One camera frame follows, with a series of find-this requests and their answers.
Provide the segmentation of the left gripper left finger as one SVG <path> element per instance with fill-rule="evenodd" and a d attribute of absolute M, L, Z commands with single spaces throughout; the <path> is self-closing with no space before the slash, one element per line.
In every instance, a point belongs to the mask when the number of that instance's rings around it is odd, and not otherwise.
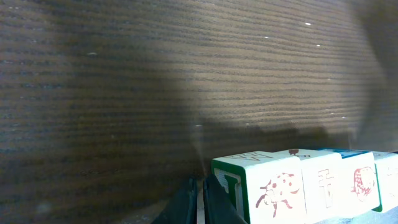
<path fill-rule="evenodd" d="M 197 181 L 183 182 L 152 224 L 197 224 Z"/>

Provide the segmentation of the teal edged white block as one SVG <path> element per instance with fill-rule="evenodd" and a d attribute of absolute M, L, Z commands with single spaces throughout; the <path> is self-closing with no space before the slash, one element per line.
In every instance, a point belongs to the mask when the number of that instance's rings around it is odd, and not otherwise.
<path fill-rule="evenodd" d="M 373 151 L 379 189 L 375 212 L 385 213 L 397 206 L 397 153 Z"/>

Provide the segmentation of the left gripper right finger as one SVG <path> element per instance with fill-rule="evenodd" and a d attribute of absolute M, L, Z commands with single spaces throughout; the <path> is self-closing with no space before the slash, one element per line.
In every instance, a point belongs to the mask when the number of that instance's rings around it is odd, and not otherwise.
<path fill-rule="evenodd" d="M 206 224 L 248 224 L 238 215 L 214 174 L 203 182 L 203 201 Z"/>

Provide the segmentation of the white block brown picture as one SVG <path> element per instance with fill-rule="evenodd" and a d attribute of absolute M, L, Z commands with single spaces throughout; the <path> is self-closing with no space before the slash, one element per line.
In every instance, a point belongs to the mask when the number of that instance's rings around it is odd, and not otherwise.
<path fill-rule="evenodd" d="M 374 154 L 371 151 L 330 149 L 341 155 L 337 163 L 338 216 L 354 218 L 380 205 Z"/>

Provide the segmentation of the green edged white block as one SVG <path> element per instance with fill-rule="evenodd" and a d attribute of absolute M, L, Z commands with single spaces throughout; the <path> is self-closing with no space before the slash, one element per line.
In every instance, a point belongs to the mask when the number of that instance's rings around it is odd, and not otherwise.
<path fill-rule="evenodd" d="M 298 157 L 254 151 L 217 157 L 211 172 L 247 223 L 304 223 L 307 215 Z"/>

